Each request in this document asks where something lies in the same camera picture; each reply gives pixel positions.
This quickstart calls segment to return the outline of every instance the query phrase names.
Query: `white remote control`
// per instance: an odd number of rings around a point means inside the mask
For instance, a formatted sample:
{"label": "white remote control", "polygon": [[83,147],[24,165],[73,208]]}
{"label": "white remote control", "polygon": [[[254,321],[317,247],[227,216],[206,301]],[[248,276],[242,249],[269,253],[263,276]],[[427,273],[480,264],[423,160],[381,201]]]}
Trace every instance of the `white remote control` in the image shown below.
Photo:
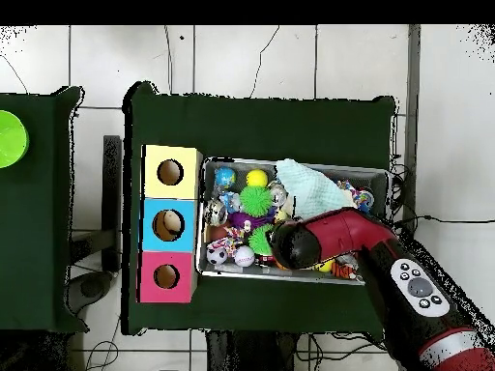
{"label": "white remote control", "polygon": [[416,262],[409,259],[395,261],[391,275],[402,295],[418,314],[441,317],[449,313],[449,302]]}

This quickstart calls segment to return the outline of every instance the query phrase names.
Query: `yellow cube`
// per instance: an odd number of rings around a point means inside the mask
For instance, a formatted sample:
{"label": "yellow cube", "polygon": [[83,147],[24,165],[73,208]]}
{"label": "yellow cube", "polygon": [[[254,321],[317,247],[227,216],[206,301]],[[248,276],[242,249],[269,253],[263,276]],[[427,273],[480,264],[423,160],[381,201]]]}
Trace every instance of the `yellow cube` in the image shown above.
{"label": "yellow cube", "polygon": [[195,148],[144,145],[143,159],[144,196],[197,199],[202,155]]}

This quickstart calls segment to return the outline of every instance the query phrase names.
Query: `green spiky ball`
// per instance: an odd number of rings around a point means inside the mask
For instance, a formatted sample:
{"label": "green spiky ball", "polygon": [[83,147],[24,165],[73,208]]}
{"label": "green spiky ball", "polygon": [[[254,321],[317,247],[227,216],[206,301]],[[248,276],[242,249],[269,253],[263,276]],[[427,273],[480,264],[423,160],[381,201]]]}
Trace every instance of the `green spiky ball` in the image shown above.
{"label": "green spiky ball", "polygon": [[270,223],[260,226],[252,231],[252,235],[249,236],[249,247],[252,251],[261,256],[272,256],[272,248],[268,243],[267,232],[271,231],[274,225]]}
{"label": "green spiky ball", "polygon": [[246,186],[241,192],[243,212],[254,217],[264,216],[272,206],[272,194],[262,186]]}

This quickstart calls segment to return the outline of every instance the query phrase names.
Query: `green table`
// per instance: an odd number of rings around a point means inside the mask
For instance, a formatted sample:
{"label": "green table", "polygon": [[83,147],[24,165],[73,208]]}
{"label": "green table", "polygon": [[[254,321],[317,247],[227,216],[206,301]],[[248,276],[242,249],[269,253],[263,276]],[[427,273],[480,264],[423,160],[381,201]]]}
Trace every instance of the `green table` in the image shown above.
{"label": "green table", "polygon": [[26,127],[29,150],[0,169],[0,328],[84,331],[64,304],[71,204],[70,118],[78,87],[50,96],[0,94]]}
{"label": "green table", "polygon": [[124,100],[123,332],[141,328],[369,331],[381,326],[364,286],[200,277],[190,304],[137,303],[140,147],[194,147],[203,156],[389,169],[394,102],[233,100],[158,95],[136,83]]}

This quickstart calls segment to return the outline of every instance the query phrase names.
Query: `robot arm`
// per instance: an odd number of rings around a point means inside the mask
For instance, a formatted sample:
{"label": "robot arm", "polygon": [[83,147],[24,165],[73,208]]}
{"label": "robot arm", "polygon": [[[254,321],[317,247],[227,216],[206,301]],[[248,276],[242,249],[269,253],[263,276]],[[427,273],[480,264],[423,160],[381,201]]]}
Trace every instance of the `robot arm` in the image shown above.
{"label": "robot arm", "polygon": [[408,371],[495,371],[495,357],[448,294],[381,222],[344,208],[281,223],[270,242],[277,261],[288,269],[360,251],[385,344]]}

